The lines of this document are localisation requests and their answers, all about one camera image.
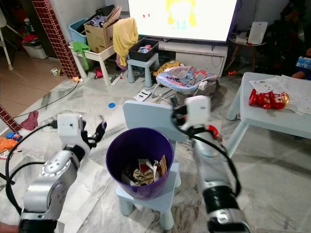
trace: floor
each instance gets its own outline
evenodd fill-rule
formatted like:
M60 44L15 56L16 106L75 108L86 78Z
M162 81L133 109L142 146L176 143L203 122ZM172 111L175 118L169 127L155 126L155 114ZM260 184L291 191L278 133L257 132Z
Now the floor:
M93 79L94 75L89 73L85 82L79 84L70 95L39 111L39 124L46 123L60 113L80 113L87 122L89 133L95 131L102 117L108 123L102 141L81 162L56 232L207 232L207 215L198 191L196 164L190 142L179 143L176 149L182 184L175 190L173 199L174 227L169 231L162 230L158 222L159 213L142 206L136 206L127 217L121 215L115 193L117 183L107 171L105 154L112 140L127 129L122 105L132 100L144 87L144 79L138 78L135 83L122 79L115 86L105 87L102 79ZM223 77L220 83L221 88L212 100L210 123L220 130L226 142L239 123L239 120L227 120L225 115L240 86L241 77ZM74 85L72 81L64 80L26 111L63 96ZM111 102L116 107L108 108ZM29 132L21 130L21 133L26 135ZM43 129L20 145L18 151L21 152L14 154L11 169L25 162L46 161L60 149L57 132ZM238 203L253 233L311 232L310 150L310 140L297 140L291 135L249 127L233 155L233 162L243 187ZM4 172L4 163L0 161L0 172ZM17 174L13 191L20 206L25 190L37 177L39 169L40 166L31 166ZM3 187L0 190L0 203L0 220L18 224L19 216L6 198Z
M0 57L0 104L13 117L67 78L52 75L51 69L59 68L59 62L31 58L25 51L15 53L13 67L9 71L5 57Z

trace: purple trash bin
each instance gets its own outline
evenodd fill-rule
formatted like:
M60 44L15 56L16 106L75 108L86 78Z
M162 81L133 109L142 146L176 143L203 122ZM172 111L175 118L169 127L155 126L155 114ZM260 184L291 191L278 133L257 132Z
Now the purple trash bin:
M145 186L130 186L121 182L121 175L130 163L137 159L160 161L165 154L167 172L156 182ZM106 165L110 175L132 197L147 200L156 197L163 188L174 161L173 147L168 138L157 130L134 128L120 134L110 144L106 154Z

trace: yellow towel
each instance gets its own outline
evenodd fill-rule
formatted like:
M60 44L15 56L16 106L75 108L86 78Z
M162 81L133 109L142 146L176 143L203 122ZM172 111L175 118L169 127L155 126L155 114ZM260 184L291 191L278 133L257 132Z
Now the yellow towel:
M113 48L120 56L120 64L126 66L128 50L138 42L138 31L134 18L120 19L113 25Z

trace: black storage bin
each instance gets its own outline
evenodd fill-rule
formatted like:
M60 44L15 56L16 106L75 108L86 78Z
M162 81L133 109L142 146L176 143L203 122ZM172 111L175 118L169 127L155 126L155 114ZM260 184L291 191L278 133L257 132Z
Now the black storage bin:
M146 45L151 45L151 49L147 53L138 52L140 47L144 47ZM150 40L150 39L142 39L138 41L132 48L129 50L130 59L148 62L150 58L158 51L159 49L159 41L158 40Z

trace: light blue stool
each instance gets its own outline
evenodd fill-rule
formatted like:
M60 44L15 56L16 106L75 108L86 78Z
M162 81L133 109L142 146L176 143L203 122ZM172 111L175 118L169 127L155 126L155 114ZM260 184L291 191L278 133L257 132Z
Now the light blue stool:
M155 70L159 69L160 63L159 63L159 55L157 53L153 55L152 58L150 58L148 62L141 62L141 61L137 61L133 59L127 60L127 64L128 64L127 78L128 78L129 83L135 82L132 66L143 67L145 68L145 86L151 87L152 81L151 81L151 75L150 75L150 66L153 63L155 64Z
M160 131L170 140L174 152L176 149L176 142L184 142L188 138L186 135L179 132L171 123L171 106L129 100L125 102L123 111L129 129L148 127ZM126 216L133 211L133 204L143 205L153 210L160 211L159 223L161 227L165 230L171 229L174 225L171 212L174 190L181 185L178 168L179 163L175 159L163 189L157 197L151 200L135 199L118 186L116 193L119 198L120 212Z
M311 138L311 115L304 114L300 116L289 109L265 110L257 106L248 105L249 96L253 90L253 86L249 81L259 81L275 77L275 75L250 72L243 75L241 86L226 115L228 120L235 120L239 110L241 113L241 122L225 144L229 157L232 157L249 125Z

